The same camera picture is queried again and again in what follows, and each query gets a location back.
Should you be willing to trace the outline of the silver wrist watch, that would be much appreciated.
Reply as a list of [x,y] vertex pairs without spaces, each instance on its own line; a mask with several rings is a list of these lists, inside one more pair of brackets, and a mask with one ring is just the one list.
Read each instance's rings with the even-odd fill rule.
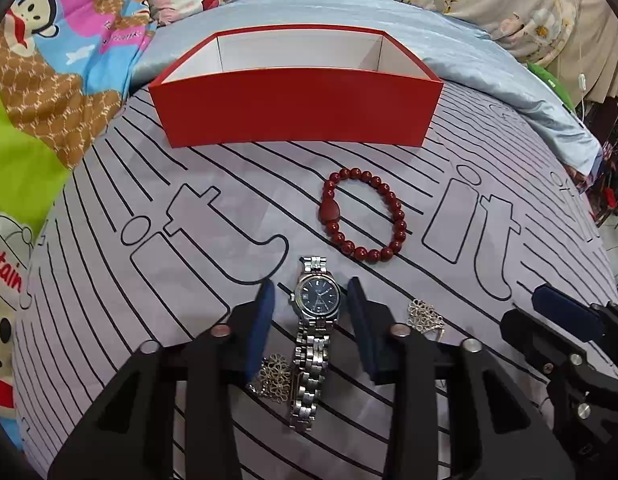
[[341,310],[341,289],[327,270],[326,258],[302,256],[301,272],[289,295],[298,318],[289,393],[289,426],[310,431],[315,422],[334,324]]

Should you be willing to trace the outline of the red open gift box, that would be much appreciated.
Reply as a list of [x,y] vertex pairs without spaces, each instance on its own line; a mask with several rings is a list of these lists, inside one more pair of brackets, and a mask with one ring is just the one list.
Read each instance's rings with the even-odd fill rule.
[[388,32],[292,24],[215,32],[149,92],[174,148],[338,141],[420,146],[443,81]]

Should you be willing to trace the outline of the green plastic object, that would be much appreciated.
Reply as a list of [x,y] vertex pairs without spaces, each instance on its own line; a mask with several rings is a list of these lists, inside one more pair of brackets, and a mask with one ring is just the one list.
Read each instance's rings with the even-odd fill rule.
[[556,96],[563,102],[563,104],[568,108],[568,110],[571,110],[572,112],[576,110],[576,107],[574,107],[574,103],[572,102],[568,91],[556,76],[554,76],[548,70],[538,64],[527,63],[526,67],[527,70],[533,73],[534,76],[537,76],[544,84],[548,86],[548,88],[550,88],[556,94]]

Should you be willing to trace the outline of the light blue quilt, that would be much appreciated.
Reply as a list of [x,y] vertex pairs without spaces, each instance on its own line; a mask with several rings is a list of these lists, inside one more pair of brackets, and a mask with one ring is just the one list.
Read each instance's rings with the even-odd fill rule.
[[233,0],[160,27],[130,72],[138,89],[213,32],[251,26],[326,24],[388,32],[444,80],[514,108],[563,164],[597,172],[601,143],[558,96],[487,32],[395,0]]

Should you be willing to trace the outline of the colourful monkey cartoon blanket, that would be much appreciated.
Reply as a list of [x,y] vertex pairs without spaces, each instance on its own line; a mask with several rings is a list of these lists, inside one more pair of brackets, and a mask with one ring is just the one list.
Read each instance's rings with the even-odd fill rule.
[[13,0],[0,22],[0,424],[11,437],[12,325],[36,240],[153,34],[143,0]]

